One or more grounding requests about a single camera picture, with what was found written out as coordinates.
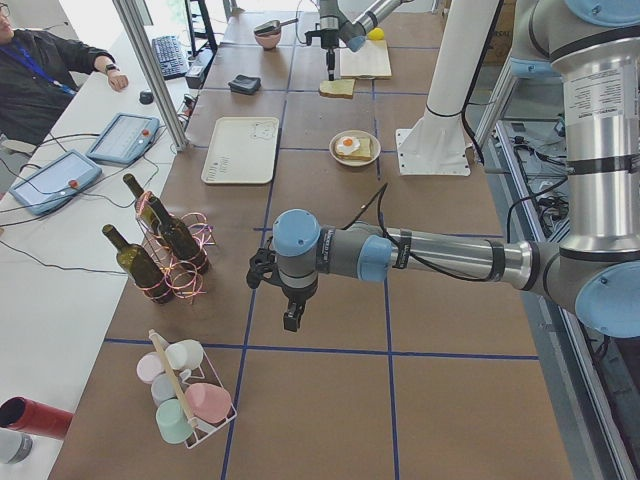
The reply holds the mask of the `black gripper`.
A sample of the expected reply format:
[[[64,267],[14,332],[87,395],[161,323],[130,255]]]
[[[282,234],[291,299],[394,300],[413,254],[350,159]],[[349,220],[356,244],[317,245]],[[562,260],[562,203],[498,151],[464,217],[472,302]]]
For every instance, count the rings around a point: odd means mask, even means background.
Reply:
[[[295,328],[300,327],[306,302],[315,295],[317,288],[317,281],[304,287],[291,287],[288,285],[282,287],[282,291],[288,299],[287,311],[283,314],[285,330],[294,331]]]
[[[321,47],[326,53],[326,66],[329,81],[335,80],[335,49],[339,47],[338,30],[321,31]]]

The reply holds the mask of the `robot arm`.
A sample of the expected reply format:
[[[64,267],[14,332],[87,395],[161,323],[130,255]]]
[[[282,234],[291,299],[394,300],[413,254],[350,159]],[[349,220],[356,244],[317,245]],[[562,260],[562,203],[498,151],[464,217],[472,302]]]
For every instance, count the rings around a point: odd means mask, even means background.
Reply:
[[[326,51],[328,80],[335,80],[335,50],[344,43],[352,52],[357,52],[365,43],[367,34],[378,27],[382,20],[404,4],[404,0],[375,1],[355,20],[349,20],[335,0],[318,2],[319,24],[315,30],[305,33],[305,42],[310,46],[314,38]]]
[[[381,282],[409,268],[504,282],[605,335],[638,335],[639,5],[520,1],[511,54],[519,74],[562,79],[569,235],[557,243],[466,240],[360,221],[335,228],[286,211],[251,258],[247,282],[282,289],[287,330],[299,328],[320,274]]]

